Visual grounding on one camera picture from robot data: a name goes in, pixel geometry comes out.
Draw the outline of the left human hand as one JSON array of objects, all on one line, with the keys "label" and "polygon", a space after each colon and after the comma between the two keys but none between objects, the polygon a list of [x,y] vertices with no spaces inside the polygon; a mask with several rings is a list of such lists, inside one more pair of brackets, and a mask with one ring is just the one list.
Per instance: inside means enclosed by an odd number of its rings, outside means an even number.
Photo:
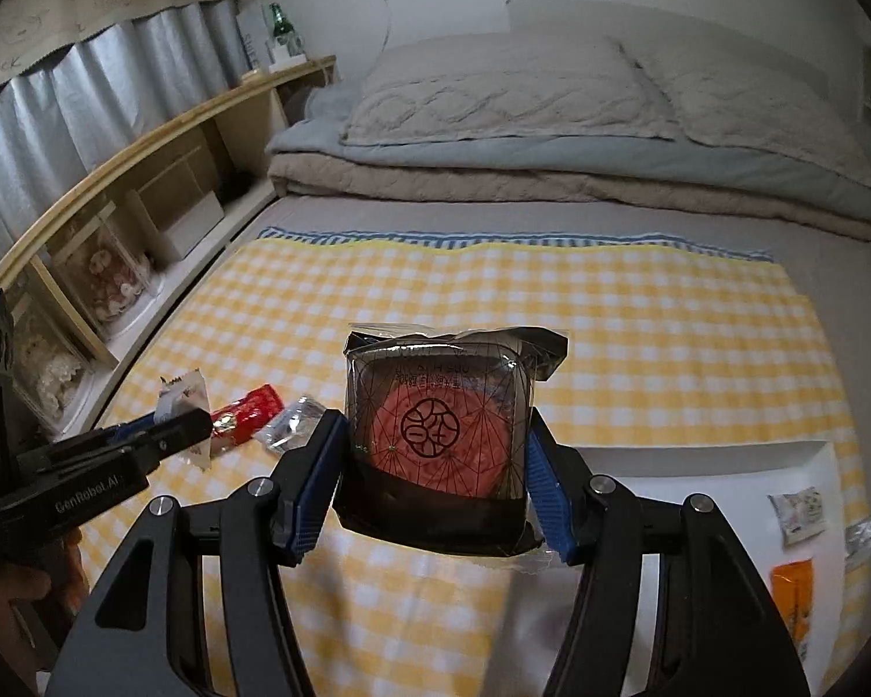
[{"label": "left human hand", "polygon": [[[68,613],[77,613],[88,596],[88,581],[81,561],[81,538],[83,533],[80,529],[72,530],[62,538],[66,581],[57,587],[57,594]],[[39,666],[35,650],[23,634],[12,604],[15,601],[37,601],[46,597],[51,590],[53,582],[45,571],[15,565],[0,571],[0,655],[26,680],[34,678]]]}]

